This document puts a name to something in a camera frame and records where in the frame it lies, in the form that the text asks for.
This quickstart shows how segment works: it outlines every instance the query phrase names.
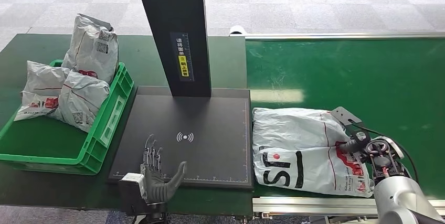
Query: black scale plate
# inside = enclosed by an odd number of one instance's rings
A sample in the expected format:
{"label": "black scale plate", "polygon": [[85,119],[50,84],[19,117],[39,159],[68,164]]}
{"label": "black scale plate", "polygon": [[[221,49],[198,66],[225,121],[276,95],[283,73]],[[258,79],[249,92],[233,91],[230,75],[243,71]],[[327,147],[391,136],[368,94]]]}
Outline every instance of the black scale plate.
{"label": "black scale plate", "polygon": [[172,97],[167,87],[139,86],[109,174],[139,173],[145,141],[155,135],[168,181],[187,161],[184,185],[252,188],[250,92],[212,89],[211,98]]}

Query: sticker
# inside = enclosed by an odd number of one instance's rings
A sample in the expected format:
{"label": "sticker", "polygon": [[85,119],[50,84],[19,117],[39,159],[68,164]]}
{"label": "sticker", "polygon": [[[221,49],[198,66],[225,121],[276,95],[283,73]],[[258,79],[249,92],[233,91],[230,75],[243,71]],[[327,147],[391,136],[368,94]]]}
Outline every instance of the sticker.
{"label": "sticker", "polygon": [[108,38],[110,37],[110,33],[105,30],[100,30],[99,32],[99,39],[103,41],[108,41]]}
{"label": "sticker", "polygon": [[108,54],[108,45],[105,43],[97,42],[96,51],[101,52],[103,54]]}
{"label": "sticker", "polygon": [[83,111],[72,113],[72,118],[74,119],[75,123],[83,124]]}
{"label": "sticker", "polygon": [[188,33],[170,33],[180,81],[195,81]]}

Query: wireless charging symbol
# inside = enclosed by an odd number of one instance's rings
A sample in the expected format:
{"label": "wireless charging symbol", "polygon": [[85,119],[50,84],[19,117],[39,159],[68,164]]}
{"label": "wireless charging symbol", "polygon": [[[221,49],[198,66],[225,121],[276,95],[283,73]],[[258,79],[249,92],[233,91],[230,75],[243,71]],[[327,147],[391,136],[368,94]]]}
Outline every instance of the wireless charging symbol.
{"label": "wireless charging symbol", "polygon": [[182,140],[186,140],[189,141],[190,143],[193,141],[193,133],[190,132],[189,134],[183,134],[182,132],[178,132],[178,134],[176,135],[176,140],[178,142],[182,141]]}

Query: black cable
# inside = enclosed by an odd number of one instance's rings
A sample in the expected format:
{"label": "black cable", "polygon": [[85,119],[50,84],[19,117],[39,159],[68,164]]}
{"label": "black cable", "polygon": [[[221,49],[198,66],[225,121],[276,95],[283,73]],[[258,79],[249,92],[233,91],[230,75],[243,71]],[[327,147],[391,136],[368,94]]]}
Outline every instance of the black cable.
{"label": "black cable", "polygon": [[[357,124],[355,124],[355,123],[353,123],[353,122],[351,122],[351,123],[352,123],[353,126],[359,128],[359,129],[362,129],[362,130],[364,130],[364,131],[368,131],[368,132],[374,133],[374,134],[376,134],[376,135],[380,135],[380,136],[388,137],[388,136],[386,136],[385,134],[381,134],[381,133],[379,133],[379,132],[377,132],[377,131],[373,131],[373,130],[370,130],[370,129],[368,129],[368,128],[362,127],[362,126],[357,125]],[[394,143],[397,144],[397,146],[399,146],[399,148],[400,148],[400,149],[406,154],[406,156],[408,157],[409,161],[411,162],[412,169],[414,170],[414,176],[416,177],[415,180],[416,180],[416,182],[419,184],[419,175],[417,174],[416,166],[414,165],[414,161],[412,160],[412,158],[411,158],[411,156],[409,155],[408,151],[407,151],[401,144],[397,143],[397,141],[395,141],[394,139],[392,139],[392,141],[394,141]]]}

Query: plastic bag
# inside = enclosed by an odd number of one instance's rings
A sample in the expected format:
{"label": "plastic bag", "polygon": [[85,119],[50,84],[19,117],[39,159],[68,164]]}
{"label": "plastic bag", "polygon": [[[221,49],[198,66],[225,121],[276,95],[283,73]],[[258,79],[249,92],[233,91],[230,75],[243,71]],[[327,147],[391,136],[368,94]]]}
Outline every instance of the plastic bag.
{"label": "plastic bag", "polygon": [[22,91],[22,106],[14,121],[36,118],[54,111],[59,105],[59,97],[49,97]]}
{"label": "plastic bag", "polygon": [[260,146],[286,150],[335,146],[349,137],[326,110],[302,108],[253,109],[253,149]]}
{"label": "plastic bag", "polygon": [[255,108],[253,123],[258,183],[322,194],[373,194],[366,166],[336,148],[349,137],[328,111]]}
{"label": "plastic bag", "polygon": [[253,163],[262,185],[333,195],[373,194],[366,166],[336,147],[265,148],[254,155]]}
{"label": "plastic bag", "polygon": [[71,71],[59,96],[59,107],[48,116],[89,132],[110,93],[105,81]]}
{"label": "plastic bag", "polygon": [[58,96],[70,70],[27,61],[28,80],[23,91],[43,96]]}
{"label": "plastic bag", "polygon": [[111,25],[78,14],[62,67],[111,84],[118,66],[118,54],[118,36]]}

